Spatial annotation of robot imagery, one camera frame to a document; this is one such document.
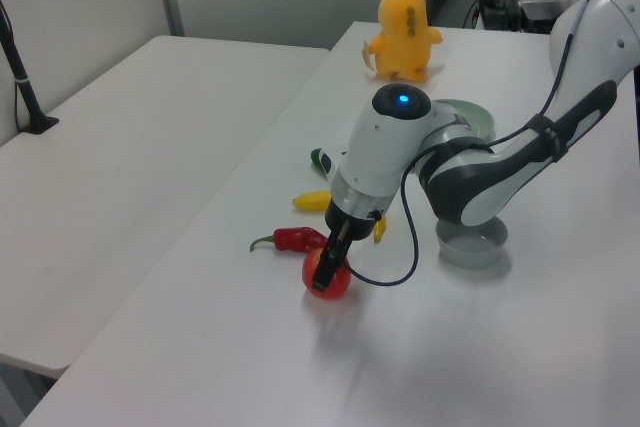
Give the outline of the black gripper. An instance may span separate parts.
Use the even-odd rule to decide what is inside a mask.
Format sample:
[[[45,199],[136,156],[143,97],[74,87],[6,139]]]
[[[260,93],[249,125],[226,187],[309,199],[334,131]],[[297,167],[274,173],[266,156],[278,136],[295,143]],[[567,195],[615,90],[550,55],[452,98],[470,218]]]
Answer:
[[[373,211],[373,216],[364,219],[351,216],[331,200],[325,212],[330,234],[312,277],[312,290],[318,293],[345,293],[350,283],[350,272],[346,267],[349,244],[368,237],[376,224],[385,219],[386,216],[379,211]]]

